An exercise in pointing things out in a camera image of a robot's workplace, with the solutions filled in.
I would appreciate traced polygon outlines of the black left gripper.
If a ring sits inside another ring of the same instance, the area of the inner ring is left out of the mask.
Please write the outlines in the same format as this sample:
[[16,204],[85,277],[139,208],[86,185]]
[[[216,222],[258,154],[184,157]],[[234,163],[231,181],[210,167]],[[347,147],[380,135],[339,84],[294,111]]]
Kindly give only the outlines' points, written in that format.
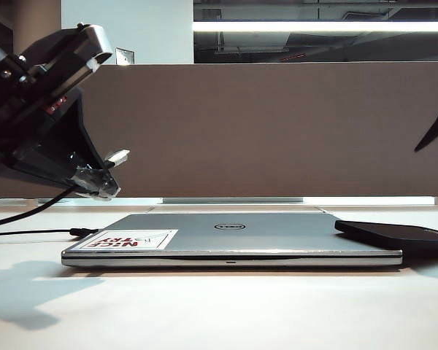
[[73,54],[0,54],[0,167],[21,171],[85,197],[110,200],[120,186],[84,125],[82,90],[75,88]]

